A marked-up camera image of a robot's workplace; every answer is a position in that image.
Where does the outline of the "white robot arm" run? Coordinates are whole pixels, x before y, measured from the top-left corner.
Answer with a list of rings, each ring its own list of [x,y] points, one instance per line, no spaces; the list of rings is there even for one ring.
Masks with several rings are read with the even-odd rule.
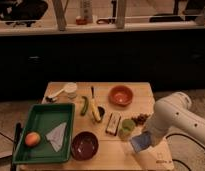
[[[154,112],[145,122],[143,131],[149,132],[151,145],[158,145],[171,126],[190,134],[205,146],[205,119],[190,111],[192,101],[183,92],[172,93],[157,100]]]

